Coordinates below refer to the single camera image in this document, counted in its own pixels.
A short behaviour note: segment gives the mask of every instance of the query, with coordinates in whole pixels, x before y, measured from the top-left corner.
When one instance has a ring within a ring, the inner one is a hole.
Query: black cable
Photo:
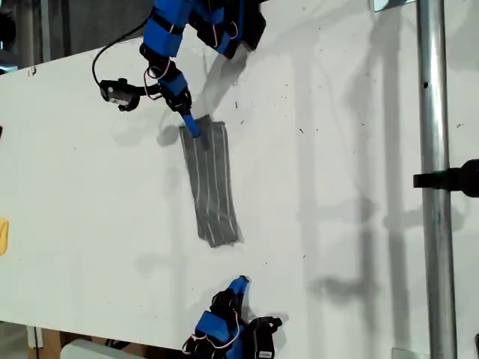
[[[138,25],[137,27],[135,27],[133,30],[130,30],[128,31],[125,35],[121,35],[118,39],[110,42],[108,45],[106,45],[103,49],[100,50],[100,52],[98,52],[97,56],[95,56],[95,59],[93,60],[93,63],[91,64],[91,73],[93,74],[93,78],[95,80],[95,82],[97,83],[98,87],[100,86],[100,82],[98,81],[98,78],[97,78],[97,73],[95,71],[95,66],[97,64],[97,60],[98,58],[101,56],[101,54],[103,54],[106,50],[108,50],[110,47],[112,47],[113,45],[125,40],[128,36],[136,33],[140,28],[143,28],[147,22],[148,22],[148,19],[150,18],[151,15],[148,15],[148,17],[140,24]]]
[[[121,340],[113,340],[113,339],[107,339],[105,341],[105,346],[108,346],[109,348],[113,348],[117,350],[123,350],[130,344],[131,344],[130,342],[124,342]]]
[[[37,359],[40,359],[40,350],[38,349],[37,327],[33,327],[33,330],[35,332],[35,354],[37,356]]]

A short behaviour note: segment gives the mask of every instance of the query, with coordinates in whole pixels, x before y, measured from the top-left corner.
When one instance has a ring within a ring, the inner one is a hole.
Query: white wire
[[[211,13],[211,4],[210,0],[208,0],[208,10]],[[216,27],[213,25],[213,35],[215,36],[215,49],[218,47],[218,37],[216,36]]]
[[[232,21],[231,23],[234,25],[234,28],[237,30],[237,34],[234,35],[234,37],[231,38],[232,40],[234,40],[234,39],[236,39],[237,36],[238,36],[238,26],[237,26],[237,24],[236,24],[234,21]]]
[[[147,74],[150,75],[148,73],[148,70],[150,68],[148,67],[144,73],[143,73],[143,85],[144,85],[144,92],[146,93],[146,95],[148,96],[149,99],[153,100],[153,101],[157,101],[158,99],[162,98],[162,95],[158,95],[157,97],[152,97],[149,93],[148,93],[148,85],[147,85]]]
[[[238,320],[238,312],[235,311],[235,312],[234,312],[234,315],[235,315],[235,319],[236,319],[236,321],[237,321],[237,335],[235,335],[232,340],[230,340],[228,343],[224,344],[223,346],[215,346],[215,345],[213,344],[213,342],[210,340],[210,338],[208,338],[208,336],[207,336],[206,334],[204,335],[204,337],[201,337],[201,338],[198,338],[198,337],[196,337],[194,334],[192,334],[192,335],[189,336],[189,338],[186,340],[186,342],[185,342],[185,343],[183,344],[183,346],[181,347],[181,351],[183,352],[183,354],[185,354],[185,355],[190,355],[190,354],[191,354],[190,352],[187,352],[187,351],[185,350],[186,344],[188,343],[188,341],[189,341],[190,339],[193,339],[193,341],[205,340],[205,339],[206,339],[206,340],[208,340],[208,341],[210,342],[210,344],[211,344],[211,345],[213,346],[213,348],[216,349],[216,350],[226,349],[228,346],[230,346],[231,344],[233,344],[234,341],[235,341],[236,339],[238,339],[238,336],[240,335],[240,333],[239,333],[239,332],[240,332],[240,330],[239,330],[239,329],[240,329],[240,327],[239,327],[239,326],[240,326],[240,322],[239,322],[239,320]]]

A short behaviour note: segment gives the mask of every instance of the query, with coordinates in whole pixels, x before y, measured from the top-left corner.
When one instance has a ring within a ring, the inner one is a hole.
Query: floor
[[[153,0],[69,0],[72,53],[106,45],[139,25],[152,6]]]
[[[0,358],[28,359],[25,326],[0,323]]]
[[[3,47],[17,57],[13,62],[20,69],[96,49],[141,24],[153,2],[0,0],[0,10],[16,21],[16,40]],[[131,37],[142,35],[140,30]],[[0,55],[1,65],[6,54]]]

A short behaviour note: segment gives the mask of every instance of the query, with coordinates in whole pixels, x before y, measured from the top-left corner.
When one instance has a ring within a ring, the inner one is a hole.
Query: striped fabric
[[[195,203],[198,236],[211,247],[236,242],[238,224],[231,196],[228,134],[223,122],[197,121],[201,137],[180,129]]]

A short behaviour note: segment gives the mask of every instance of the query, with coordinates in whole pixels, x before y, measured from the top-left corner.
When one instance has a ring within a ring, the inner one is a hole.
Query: black clamp
[[[148,94],[156,95],[160,92],[159,85],[148,86]],[[133,111],[140,103],[140,97],[146,96],[143,87],[128,84],[126,79],[102,80],[100,93],[106,102],[118,105],[120,111]]]
[[[185,350],[194,353],[194,358],[224,359],[225,352],[215,350],[208,340],[189,340]]]
[[[182,116],[190,113],[192,95],[188,91],[188,88],[185,88],[177,96],[174,96],[169,90],[163,87],[162,95],[165,98],[166,104],[173,112],[178,112]]]
[[[274,358],[272,335],[283,325],[279,318],[266,316],[253,319],[243,334],[243,357],[251,359]]]
[[[229,318],[233,312],[241,313],[241,298],[232,290],[226,289],[213,297],[211,313]]]
[[[415,174],[414,188],[462,191],[468,197],[479,197],[479,159],[471,159],[461,168],[449,168],[431,174]]]

